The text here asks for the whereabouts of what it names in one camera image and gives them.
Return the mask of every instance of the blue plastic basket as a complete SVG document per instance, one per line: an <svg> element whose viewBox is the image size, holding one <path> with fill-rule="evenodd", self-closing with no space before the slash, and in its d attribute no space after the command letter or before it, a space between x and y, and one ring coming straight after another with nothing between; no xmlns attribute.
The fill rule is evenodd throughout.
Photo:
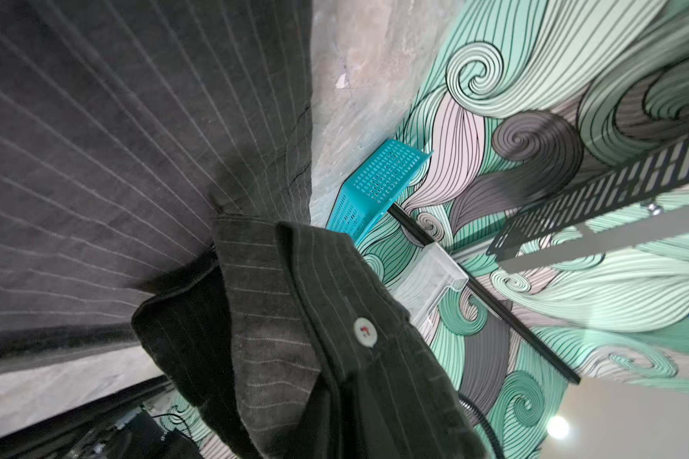
<svg viewBox="0 0 689 459"><path fill-rule="evenodd" d="M358 244L429 156L397 140L386 140L340 188L327 229L347 233Z"/></svg>

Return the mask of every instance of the wallpaper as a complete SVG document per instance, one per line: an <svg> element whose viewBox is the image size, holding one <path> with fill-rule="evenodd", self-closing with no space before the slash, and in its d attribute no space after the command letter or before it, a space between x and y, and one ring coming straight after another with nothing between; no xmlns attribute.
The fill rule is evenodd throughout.
<svg viewBox="0 0 689 459"><path fill-rule="evenodd" d="M397 202L564 361L689 392L689 234L518 274L469 254L526 204L689 148L689 0L466 2L395 137L433 151ZM657 203L689 205L689 186ZM587 223L648 215L636 204ZM566 228L522 252L579 236ZM358 249L386 286L420 251L388 215ZM468 290L450 291L421 332L505 456L538 457L567 382Z"/></svg>

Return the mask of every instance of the recessed light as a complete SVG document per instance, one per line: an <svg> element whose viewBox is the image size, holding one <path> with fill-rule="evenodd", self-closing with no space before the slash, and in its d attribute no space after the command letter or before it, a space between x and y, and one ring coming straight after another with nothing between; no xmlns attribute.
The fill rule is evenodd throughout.
<svg viewBox="0 0 689 459"><path fill-rule="evenodd" d="M549 424L546 426L546 430L554 438L566 437L570 432L570 425L567 420L561 416L554 416L549 419Z"/></svg>

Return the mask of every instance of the white button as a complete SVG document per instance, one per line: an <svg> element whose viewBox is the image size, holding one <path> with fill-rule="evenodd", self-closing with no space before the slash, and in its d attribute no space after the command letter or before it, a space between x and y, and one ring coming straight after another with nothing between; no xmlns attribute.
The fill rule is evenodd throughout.
<svg viewBox="0 0 689 459"><path fill-rule="evenodd" d="M376 326L364 317L358 317L354 325L355 337L365 347L373 347L377 343Z"/></svg>

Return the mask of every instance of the perforated basket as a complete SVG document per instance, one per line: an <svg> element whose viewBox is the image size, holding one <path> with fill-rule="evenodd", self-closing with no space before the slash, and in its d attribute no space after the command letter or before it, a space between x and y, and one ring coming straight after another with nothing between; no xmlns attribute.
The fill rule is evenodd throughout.
<svg viewBox="0 0 689 459"><path fill-rule="evenodd" d="M347 233L359 243L429 156L397 140L386 140L340 188L327 229Z"/></svg>
<svg viewBox="0 0 689 459"><path fill-rule="evenodd" d="M401 281L390 289L395 300L411 313L411 324L418 328L447 293L461 291L467 274L438 243L431 243L405 268Z"/></svg>

